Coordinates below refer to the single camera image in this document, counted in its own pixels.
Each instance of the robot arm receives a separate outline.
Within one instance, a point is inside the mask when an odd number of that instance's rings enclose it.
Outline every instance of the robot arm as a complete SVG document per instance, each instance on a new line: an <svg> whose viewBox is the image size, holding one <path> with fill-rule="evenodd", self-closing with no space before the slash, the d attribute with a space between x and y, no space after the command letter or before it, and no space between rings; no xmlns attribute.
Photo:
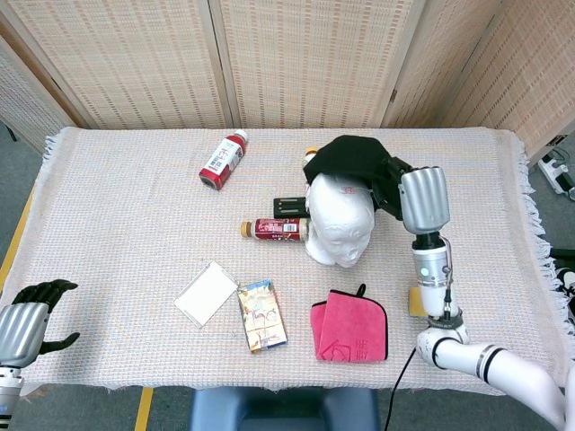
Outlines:
<svg viewBox="0 0 575 431"><path fill-rule="evenodd" d="M21 370L38 355L74 344L78 332L62 341L44 341L49 316L65 291L77 285L65 280L23 289L0 312L0 428L8 428L24 383Z"/></svg>
<svg viewBox="0 0 575 431"><path fill-rule="evenodd" d="M556 429L574 430L573 420L565 426L565 397L542 367L502 347L468 344L462 311L452 290L451 247L439 233L449 222L447 185L441 168L416 170L390 157L381 163L381 169L386 178L372 185L374 201L403 220L405 228L416 235L413 258L423 309L429 316L429 328L417 338L420 356L430 365L484 380L527 405ZM569 382L575 385L575 372L571 374ZM575 404L574 392L568 387L568 407Z"/></svg>

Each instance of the mannequin head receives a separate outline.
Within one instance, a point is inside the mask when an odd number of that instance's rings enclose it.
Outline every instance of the mannequin head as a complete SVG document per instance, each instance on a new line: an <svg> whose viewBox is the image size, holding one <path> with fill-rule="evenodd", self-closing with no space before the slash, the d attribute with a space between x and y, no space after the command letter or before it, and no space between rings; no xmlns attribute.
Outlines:
<svg viewBox="0 0 575 431"><path fill-rule="evenodd" d="M311 216L307 251L320 263L355 265L375 226L374 204L360 180L320 173L307 192Z"/></svg>

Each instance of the bottle label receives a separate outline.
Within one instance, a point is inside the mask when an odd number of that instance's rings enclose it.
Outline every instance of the bottle label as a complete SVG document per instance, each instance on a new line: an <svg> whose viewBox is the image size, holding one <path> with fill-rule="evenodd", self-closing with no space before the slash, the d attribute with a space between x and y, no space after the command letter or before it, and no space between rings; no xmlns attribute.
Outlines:
<svg viewBox="0 0 575 431"><path fill-rule="evenodd" d="M204 168L214 172L216 175L221 175L228 165L230 171L233 171L242 157L242 147L226 138L222 140L221 144L216 148L216 151L212 154Z"/></svg>
<svg viewBox="0 0 575 431"><path fill-rule="evenodd" d="M254 236L261 240L300 241L299 219L261 218L256 220Z"/></svg>

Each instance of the white paper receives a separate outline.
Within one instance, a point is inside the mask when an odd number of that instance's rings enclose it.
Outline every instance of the white paper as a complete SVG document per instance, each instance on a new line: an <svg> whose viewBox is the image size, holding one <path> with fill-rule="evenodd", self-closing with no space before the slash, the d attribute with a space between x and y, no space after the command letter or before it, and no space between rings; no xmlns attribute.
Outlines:
<svg viewBox="0 0 575 431"><path fill-rule="evenodd" d="M238 284L216 262L210 262L174 301L201 328L235 292Z"/></svg>

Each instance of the pink towel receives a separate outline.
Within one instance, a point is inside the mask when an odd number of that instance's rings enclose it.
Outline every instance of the pink towel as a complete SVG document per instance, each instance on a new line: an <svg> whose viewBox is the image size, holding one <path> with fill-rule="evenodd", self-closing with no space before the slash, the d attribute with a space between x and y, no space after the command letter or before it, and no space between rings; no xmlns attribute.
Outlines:
<svg viewBox="0 0 575 431"><path fill-rule="evenodd" d="M387 359L387 315L384 307L356 295L331 290L327 301L312 306L315 357L335 362L377 362Z"/></svg>

